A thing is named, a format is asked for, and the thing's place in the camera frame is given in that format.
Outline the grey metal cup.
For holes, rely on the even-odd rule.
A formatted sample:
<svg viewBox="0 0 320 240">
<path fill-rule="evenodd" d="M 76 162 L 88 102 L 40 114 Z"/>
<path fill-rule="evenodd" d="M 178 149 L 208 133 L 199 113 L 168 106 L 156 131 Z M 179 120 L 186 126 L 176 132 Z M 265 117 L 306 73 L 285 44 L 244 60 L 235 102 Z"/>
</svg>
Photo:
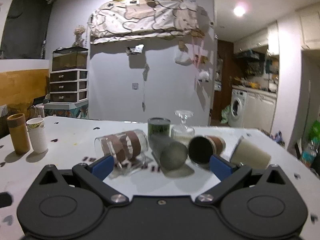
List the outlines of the grey metal cup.
<svg viewBox="0 0 320 240">
<path fill-rule="evenodd" d="M 160 165 L 167 171 L 181 168 L 188 157 L 187 147 L 172 139 L 168 135 L 152 134 L 149 137 L 152 155 Z"/>
</svg>

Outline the beige cup lying down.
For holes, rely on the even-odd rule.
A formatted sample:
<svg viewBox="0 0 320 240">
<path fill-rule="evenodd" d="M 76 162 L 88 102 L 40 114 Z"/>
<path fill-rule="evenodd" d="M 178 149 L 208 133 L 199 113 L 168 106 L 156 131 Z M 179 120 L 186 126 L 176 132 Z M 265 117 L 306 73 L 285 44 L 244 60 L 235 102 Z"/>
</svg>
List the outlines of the beige cup lying down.
<svg viewBox="0 0 320 240">
<path fill-rule="evenodd" d="M 231 155 L 230 162 L 236 165 L 244 164 L 253 169 L 266 169 L 271 156 L 258 146 L 241 137 Z"/>
</svg>

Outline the black cup with brown sleeve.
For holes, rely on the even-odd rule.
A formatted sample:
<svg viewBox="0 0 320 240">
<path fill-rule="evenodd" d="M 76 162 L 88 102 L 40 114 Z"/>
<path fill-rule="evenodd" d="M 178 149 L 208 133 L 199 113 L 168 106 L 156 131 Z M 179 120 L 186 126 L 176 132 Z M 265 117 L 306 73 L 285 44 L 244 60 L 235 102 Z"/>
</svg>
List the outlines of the black cup with brown sleeve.
<svg viewBox="0 0 320 240">
<path fill-rule="evenodd" d="M 188 156 L 196 165 L 207 167 L 211 156 L 220 155 L 225 148 L 226 142 L 221 137 L 199 135 L 189 142 Z"/>
</svg>

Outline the white paper cup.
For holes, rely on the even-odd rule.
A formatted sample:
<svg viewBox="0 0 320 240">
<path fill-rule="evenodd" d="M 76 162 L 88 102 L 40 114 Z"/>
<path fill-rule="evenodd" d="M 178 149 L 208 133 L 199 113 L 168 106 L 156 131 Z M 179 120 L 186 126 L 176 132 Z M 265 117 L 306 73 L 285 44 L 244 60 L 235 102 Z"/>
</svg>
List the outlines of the white paper cup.
<svg viewBox="0 0 320 240">
<path fill-rule="evenodd" d="M 43 153 L 48 150 L 44 118 L 38 117 L 26 122 L 30 142 L 35 153 Z"/>
</svg>

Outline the brown cardboard tube cup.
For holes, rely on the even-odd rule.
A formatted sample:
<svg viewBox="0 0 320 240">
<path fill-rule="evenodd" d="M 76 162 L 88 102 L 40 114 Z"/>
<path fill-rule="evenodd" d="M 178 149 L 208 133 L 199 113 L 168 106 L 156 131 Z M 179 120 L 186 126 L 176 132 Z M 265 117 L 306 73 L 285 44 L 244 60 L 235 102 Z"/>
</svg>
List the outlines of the brown cardboard tube cup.
<svg viewBox="0 0 320 240">
<path fill-rule="evenodd" d="M 30 142 L 25 122 L 25 115 L 17 113 L 7 117 L 7 124 L 12 144 L 17 155 L 26 154 L 30 150 Z"/>
</svg>

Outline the glass mug with brown sleeve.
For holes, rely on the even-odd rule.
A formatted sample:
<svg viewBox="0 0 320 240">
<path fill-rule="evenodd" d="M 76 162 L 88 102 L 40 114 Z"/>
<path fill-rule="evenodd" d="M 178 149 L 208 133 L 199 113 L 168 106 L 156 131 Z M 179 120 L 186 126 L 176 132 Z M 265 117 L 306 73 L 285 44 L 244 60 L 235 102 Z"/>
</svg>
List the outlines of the glass mug with brown sleeve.
<svg viewBox="0 0 320 240">
<path fill-rule="evenodd" d="M 146 163 L 149 150 L 146 134 L 141 129 L 97 137 L 94 140 L 97 154 L 111 156 L 119 169 L 140 168 Z"/>
</svg>

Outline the white washing machine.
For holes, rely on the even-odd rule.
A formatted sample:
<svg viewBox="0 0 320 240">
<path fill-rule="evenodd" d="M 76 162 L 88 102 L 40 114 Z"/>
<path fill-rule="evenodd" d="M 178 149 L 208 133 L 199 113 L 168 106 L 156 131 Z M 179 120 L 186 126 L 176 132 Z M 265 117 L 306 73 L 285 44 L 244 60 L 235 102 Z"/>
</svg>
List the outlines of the white washing machine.
<svg viewBox="0 0 320 240">
<path fill-rule="evenodd" d="M 231 127 L 244 126 L 244 114 L 247 103 L 247 92 L 233 89 L 228 124 Z"/>
</svg>

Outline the clear glass decanter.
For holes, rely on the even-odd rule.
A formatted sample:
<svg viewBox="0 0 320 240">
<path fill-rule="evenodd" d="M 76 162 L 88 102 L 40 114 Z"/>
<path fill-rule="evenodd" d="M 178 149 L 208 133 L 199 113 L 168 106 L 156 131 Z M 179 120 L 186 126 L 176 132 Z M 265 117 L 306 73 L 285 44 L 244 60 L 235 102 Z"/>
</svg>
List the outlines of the clear glass decanter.
<svg viewBox="0 0 320 240">
<path fill-rule="evenodd" d="M 172 139 L 188 147 L 191 139 L 195 137 L 195 129 L 187 125 L 187 119 L 193 116 L 193 112 L 188 110 L 176 110 L 175 115 L 181 119 L 181 123 L 172 126 L 170 136 Z"/>
</svg>

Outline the green tin can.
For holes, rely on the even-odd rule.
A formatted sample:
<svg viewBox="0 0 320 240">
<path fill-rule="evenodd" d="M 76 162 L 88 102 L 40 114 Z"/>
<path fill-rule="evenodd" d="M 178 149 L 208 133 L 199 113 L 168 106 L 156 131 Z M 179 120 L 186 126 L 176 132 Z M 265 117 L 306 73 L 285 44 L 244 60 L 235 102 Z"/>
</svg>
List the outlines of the green tin can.
<svg viewBox="0 0 320 240">
<path fill-rule="evenodd" d="M 167 118 L 154 117 L 148 120 L 148 137 L 154 134 L 170 135 L 171 121 Z"/>
</svg>

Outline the white drawer cabinet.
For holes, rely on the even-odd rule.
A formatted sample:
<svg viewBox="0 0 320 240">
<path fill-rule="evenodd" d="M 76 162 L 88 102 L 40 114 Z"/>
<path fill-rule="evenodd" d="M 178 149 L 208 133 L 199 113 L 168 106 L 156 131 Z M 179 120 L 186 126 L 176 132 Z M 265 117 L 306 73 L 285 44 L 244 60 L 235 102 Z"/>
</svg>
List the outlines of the white drawer cabinet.
<svg viewBox="0 0 320 240">
<path fill-rule="evenodd" d="M 88 70 L 67 69 L 50 73 L 50 101 L 80 103 L 88 100 Z"/>
</svg>

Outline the glass terrarium tank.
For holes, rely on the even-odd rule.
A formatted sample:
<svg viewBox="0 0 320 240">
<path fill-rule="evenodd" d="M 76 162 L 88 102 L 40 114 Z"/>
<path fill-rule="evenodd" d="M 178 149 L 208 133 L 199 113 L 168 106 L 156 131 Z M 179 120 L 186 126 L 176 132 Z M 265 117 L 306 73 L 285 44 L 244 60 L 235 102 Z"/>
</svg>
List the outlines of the glass terrarium tank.
<svg viewBox="0 0 320 240">
<path fill-rule="evenodd" d="M 52 72 L 69 69 L 87 69 L 88 49 L 80 46 L 53 51 Z"/>
</svg>

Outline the dried flower vase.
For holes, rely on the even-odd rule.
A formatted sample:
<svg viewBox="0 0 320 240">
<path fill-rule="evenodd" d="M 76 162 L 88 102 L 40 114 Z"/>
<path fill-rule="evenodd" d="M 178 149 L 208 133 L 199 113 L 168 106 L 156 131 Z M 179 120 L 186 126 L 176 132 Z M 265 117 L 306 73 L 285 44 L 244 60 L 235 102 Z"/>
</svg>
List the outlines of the dried flower vase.
<svg viewBox="0 0 320 240">
<path fill-rule="evenodd" d="M 75 35 L 75 42 L 73 43 L 73 47 L 83 46 L 84 39 L 82 38 L 82 35 L 86 32 L 86 28 L 83 25 L 78 25 L 74 29 L 74 35 Z"/>
</svg>

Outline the patterned hanging blanket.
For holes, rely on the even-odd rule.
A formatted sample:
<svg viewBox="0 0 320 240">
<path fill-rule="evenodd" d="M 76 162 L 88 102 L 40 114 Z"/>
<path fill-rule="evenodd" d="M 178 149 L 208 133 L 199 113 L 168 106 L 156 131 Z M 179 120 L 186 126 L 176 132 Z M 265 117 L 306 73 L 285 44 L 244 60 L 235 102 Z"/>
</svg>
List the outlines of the patterned hanging blanket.
<svg viewBox="0 0 320 240">
<path fill-rule="evenodd" d="M 91 15 L 90 42 L 204 37 L 198 15 L 197 4 L 187 0 L 110 1 Z"/>
</svg>

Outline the white wall socket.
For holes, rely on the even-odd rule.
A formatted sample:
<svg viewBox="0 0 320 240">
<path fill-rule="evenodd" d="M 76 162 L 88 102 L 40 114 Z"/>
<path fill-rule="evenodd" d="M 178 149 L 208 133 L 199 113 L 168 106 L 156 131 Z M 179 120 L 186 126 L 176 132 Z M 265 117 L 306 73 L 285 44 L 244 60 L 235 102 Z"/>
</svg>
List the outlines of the white wall socket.
<svg viewBox="0 0 320 240">
<path fill-rule="evenodd" d="M 138 90 L 139 89 L 139 84 L 138 83 L 133 83 L 132 84 L 132 89 L 133 90 Z"/>
</svg>

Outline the white plastic bag on wall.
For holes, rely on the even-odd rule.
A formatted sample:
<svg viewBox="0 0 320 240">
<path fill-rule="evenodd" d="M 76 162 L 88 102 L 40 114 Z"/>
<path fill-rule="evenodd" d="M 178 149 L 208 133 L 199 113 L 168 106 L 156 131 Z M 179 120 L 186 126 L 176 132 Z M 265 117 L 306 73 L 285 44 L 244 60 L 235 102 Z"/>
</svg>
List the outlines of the white plastic bag on wall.
<svg viewBox="0 0 320 240">
<path fill-rule="evenodd" d="M 176 64 L 180 64 L 182 66 L 189 66 L 193 64 L 193 61 L 189 55 L 188 48 L 184 48 L 184 49 L 178 48 L 176 50 L 174 61 Z"/>
</svg>

